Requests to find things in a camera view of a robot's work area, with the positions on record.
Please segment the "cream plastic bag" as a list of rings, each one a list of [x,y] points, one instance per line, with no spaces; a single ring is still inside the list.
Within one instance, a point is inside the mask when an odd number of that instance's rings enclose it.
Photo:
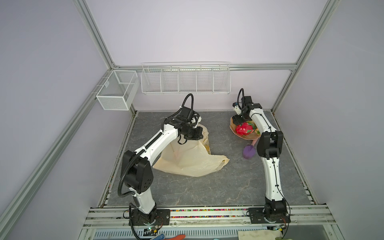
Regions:
[[[212,155],[209,146],[208,129],[203,129],[203,138],[180,145],[177,140],[172,141],[162,151],[153,168],[165,173],[188,177],[202,177],[220,171],[229,163],[224,155]]]

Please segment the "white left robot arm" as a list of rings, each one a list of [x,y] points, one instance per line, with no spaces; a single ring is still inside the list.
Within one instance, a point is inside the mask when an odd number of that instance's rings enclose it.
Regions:
[[[143,146],[123,155],[117,194],[120,198],[133,196],[135,211],[147,223],[156,218],[157,204],[153,199],[151,184],[154,180],[152,166],[162,151],[174,140],[178,144],[203,138],[199,113],[192,108],[180,107],[163,121],[161,129]]]

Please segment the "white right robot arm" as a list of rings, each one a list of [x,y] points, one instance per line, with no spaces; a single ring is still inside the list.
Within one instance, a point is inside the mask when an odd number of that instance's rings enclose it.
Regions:
[[[234,124],[253,121],[261,136],[256,145],[256,152],[261,157],[266,176],[265,206],[263,218],[269,222],[290,222],[287,200],[281,190],[279,161],[282,153],[284,134],[278,131],[266,117],[260,104],[253,103],[250,96],[238,96],[233,108],[236,115],[232,117]]]

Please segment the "red dragon fruit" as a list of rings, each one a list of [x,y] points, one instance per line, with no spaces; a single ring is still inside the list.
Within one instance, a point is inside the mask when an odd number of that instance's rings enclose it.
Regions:
[[[247,121],[236,126],[235,131],[240,136],[248,136],[257,129],[252,121]]]

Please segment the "pink wavy fruit plate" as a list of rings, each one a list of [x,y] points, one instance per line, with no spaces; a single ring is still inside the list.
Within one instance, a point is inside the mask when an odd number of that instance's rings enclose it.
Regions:
[[[261,136],[254,121],[246,121],[245,123],[236,125],[234,119],[231,118],[230,129],[236,136],[244,140],[257,140]]]

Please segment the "pink purple spatula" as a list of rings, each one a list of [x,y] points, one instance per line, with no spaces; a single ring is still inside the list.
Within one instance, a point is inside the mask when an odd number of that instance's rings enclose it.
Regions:
[[[258,141],[259,141],[258,139],[253,140],[250,145],[247,145],[244,147],[244,149],[243,149],[243,158],[244,159],[251,159],[256,154],[256,152],[257,152],[256,145],[257,145]]]

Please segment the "small white mesh basket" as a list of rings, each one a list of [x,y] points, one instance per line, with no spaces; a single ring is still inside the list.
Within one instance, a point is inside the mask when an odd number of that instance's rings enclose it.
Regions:
[[[104,110],[129,111],[139,86],[136,71],[112,70],[96,97]]]

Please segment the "red blue glove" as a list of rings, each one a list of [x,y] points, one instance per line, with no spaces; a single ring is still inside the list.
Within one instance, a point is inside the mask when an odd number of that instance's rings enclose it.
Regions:
[[[161,233],[155,237],[152,237],[151,240],[184,240],[186,235],[177,235],[172,238],[168,238],[164,233]]]

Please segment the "beige cloth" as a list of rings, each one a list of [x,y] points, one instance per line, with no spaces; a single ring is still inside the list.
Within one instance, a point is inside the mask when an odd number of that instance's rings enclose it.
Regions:
[[[238,231],[238,240],[281,240],[283,234],[280,231],[254,230]]]

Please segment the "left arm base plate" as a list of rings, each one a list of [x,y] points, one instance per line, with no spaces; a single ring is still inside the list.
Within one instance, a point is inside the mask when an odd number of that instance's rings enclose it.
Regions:
[[[149,214],[144,214],[137,209],[131,211],[131,219],[133,226],[168,226],[171,220],[170,209],[156,209],[154,208]]]

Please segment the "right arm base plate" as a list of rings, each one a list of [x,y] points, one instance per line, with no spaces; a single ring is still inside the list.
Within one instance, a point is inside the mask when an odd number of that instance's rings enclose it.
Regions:
[[[291,222],[287,209],[273,209],[268,206],[249,208],[247,217],[252,224],[288,224]]]

